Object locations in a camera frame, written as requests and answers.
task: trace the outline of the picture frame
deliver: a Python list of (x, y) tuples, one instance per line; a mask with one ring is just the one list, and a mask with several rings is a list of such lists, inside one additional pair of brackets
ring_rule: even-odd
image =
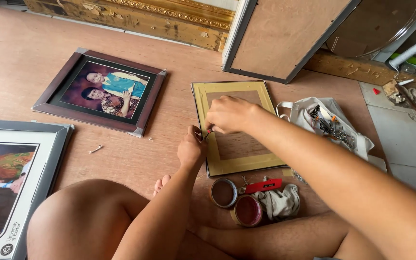
[(29, 220), (53, 191), (73, 129), (69, 124), (0, 121), (0, 176), (23, 178), (17, 191), (16, 181), (0, 180), (7, 182), (0, 183), (0, 259), (26, 259)]
[[(192, 82), (192, 93), (202, 136), (208, 134), (203, 122), (205, 122), (211, 101), (223, 95), (246, 99), (276, 115), (264, 80)], [(286, 167), (286, 164), (256, 139), (245, 133), (223, 135), (213, 132), (208, 135), (206, 168), (209, 178), (278, 167)]]
[[(166, 74), (165, 69), (78, 48), (33, 105), (32, 110), (141, 138)], [(91, 81), (93, 75), (100, 77), (102, 82)], [(135, 92), (139, 90), (137, 86), (142, 88), (140, 95), (135, 96)], [(111, 91), (105, 89), (106, 87), (115, 89)], [(85, 91), (91, 88), (97, 91), (93, 90), (85, 95)], [(122, 90), (128, 88), (131, 90), (131, 99), (129, 109), (125, 109), (127, 102), (124, 101)], [(102, 97), (91, 96), (93, 92)]]

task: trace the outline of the white tote bag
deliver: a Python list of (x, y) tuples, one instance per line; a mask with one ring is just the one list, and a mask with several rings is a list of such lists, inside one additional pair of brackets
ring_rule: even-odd
[(291, 109), (290, 116), (286, 114), (280, 115), (280, 118), (286, 117), (291, 123), (303, 127), (304, 129), (313, 132), (318, 135), (323, 135), (324, 132), (320, 129), (319, 123), (316, 123), (314, 118), (310, 113), (320, 106), (320, 111), (323, 117), (332, 124), (332, 119), (334, 123), (334, 129), (342, 131), (352, 137), (352, 147), (348, 146), (342, 141), (337, 141), (329, 138), (332, 142), (341, 145), (353, 153), (357, 154), (361, 158), (368, 161), (367, 152), (373, 148), (374, 144), (366, 136), (363, 136), (361, 133), (358, 133), (348, 119), (344, 116), (343, 111), (340, 106), (335, 102), (331, 97), (317, 98), (317, 97), (308, 97), (301, 99), (295, 103), (293, 102), (280, 102), (275, 111), (277, 115), (280, 115), (279, 108), (286, 107)]

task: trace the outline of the red box cutter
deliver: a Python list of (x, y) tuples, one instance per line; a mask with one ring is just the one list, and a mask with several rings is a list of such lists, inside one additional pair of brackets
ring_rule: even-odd
[(282, 186), (282, 179), (269, 179), (263, 182), (253, 183), (246, 186), (245, 194), (255, 192), (265, 192), (274, 189), (278, 189)]

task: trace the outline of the silver frame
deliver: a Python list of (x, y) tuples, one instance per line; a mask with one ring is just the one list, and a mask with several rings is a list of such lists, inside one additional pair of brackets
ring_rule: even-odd
[(314, 53), (325, 43), (325, 41), (332, 35), (332, 33), (340, 26), (340, 24), (352, 13), (352, 11), (357, 7), (357, 5), (361, 2), (361, 0), (350, 0), (350, 2), (344, 7), (341, 13), (332, 21), (330, 26), (327, 30), (320, 36), (320, 38), (316, 41), (316, 43), (309, 49), (309, 51), (304, 55), (298, 64), (296, 64), (295, 68), (290, 72), (290, 74), (285, 78), (277, 78), (273, 76), (258, 74), (250, 71), (245, 71), (241, 69), (232, 68), (232, 62), (234, 61), (234, 57), (239, 50), (240, 42), (242, 41), (243, 35), (245, 34), (246, 27), (250, 21), (251, 15), (255, 10), (257, 0), (251, 0), (248, 3), (248, 6), (245, 10), (244, 17), (240, 21), (239, 30), (235, 35), (234, 41), (232, 42), (232, 47), (228, 56), (226, 57), (226, 62), (222, 66), (222, 70), (230, 73), (240, 74), (244, 76), (249, 76), (252, 78), (262, 79), (262, 80), (271, 80), (280, 82), (283, 84), (288, 84), (292, 81), (292, 79), (298, 74), (298, 72), (303, 68), (306, 62), (314, 55)]
[(28, 211), (26, 224), (20, 233), (19, 241), (15, 246), (11, 260), (25, 260), (27, 258), (27, 228), (31, 216), (38, 206), (51, 194), (57, 174), (61, 167), (62, 157), (72, 136), (73, 125), (49, 124), (0, 120), (0, 130), (32, 131), (44, 133), (56, 133), (54, 145), (49, 154), (46, 165), (41, 173), (41, 179), (33, 195), (32, 204)]

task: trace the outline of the cloth rag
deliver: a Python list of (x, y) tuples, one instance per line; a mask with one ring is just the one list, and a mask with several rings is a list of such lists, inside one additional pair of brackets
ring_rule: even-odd
[(283, 192), (277, 189), (252, 194), (266, 208), (270, 220), (284, 220), (289, 216), (296, 216), (299, 210), (298, 187), (295, 184), (287, 184)]

